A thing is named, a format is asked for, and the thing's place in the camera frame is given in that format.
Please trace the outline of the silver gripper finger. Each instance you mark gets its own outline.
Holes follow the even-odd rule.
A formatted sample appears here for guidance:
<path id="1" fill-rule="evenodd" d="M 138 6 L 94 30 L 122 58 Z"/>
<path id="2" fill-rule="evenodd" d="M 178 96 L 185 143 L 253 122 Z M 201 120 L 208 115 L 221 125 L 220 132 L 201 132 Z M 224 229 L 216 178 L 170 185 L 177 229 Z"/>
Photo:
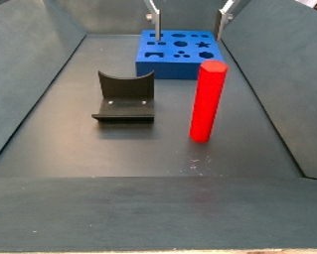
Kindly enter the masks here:
<path id="1" fill-rule="evenodd" d="M 236 0 L 228 0 L 225 6 L 220 9 L 219 26 L 217 26 L 217 40 L 221 39 L 225 24 L 228 23 L 231 16 L 232 16 L 232 10 L 235 8 L 235 4 L 236 4 Z"/>
<path id="2" fill-rule="evenodd" d="M 156 27 L 156 31 L 161 31 L 161 11 L 157 8 L 153 0 L 144 0 L 149 13 L 146 14 L 146 20 L 152 22 Z"/>

